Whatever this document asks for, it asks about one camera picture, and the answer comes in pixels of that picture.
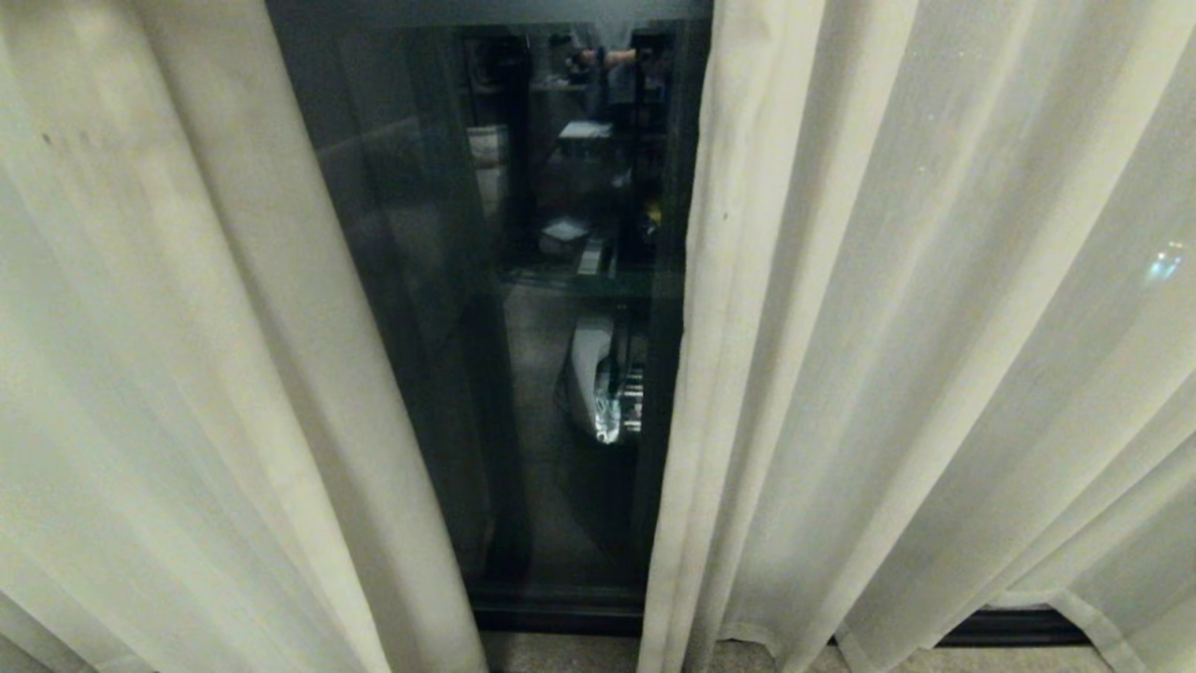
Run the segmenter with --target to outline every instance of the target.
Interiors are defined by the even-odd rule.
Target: window
[[[481,625],[622,630],[667,446],[709,7],[472,5],[268,1]]]

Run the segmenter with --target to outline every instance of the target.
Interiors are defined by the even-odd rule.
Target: curtain fold
[[[0,30],[0,649],[484,671],[264,7]]]
[[[718,7],[642,673],[831,635],[886,671],[989,602],[1183,669],[1194,25]]]

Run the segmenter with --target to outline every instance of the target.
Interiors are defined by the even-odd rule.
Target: curtain
[[[640,672],[1196,660],[1196,5],[726,0]]]
[[[0,668],[484,671],[264,7],[0,2]]]

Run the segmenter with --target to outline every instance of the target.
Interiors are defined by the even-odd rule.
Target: glass pane
[[[641,605],[708,5],[268,6],[475,607]]]

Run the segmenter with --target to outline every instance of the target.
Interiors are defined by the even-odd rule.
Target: floor
[[[495,673],[634,673],[639,641],[603,636],[482,634]],[[752,643],[719,643],[707,673],[774,673],[768,651]],[[893,673],[1110,673],[1092,648],[935,649],[920,651]],[[835,648],[807,673],[849,673]]]

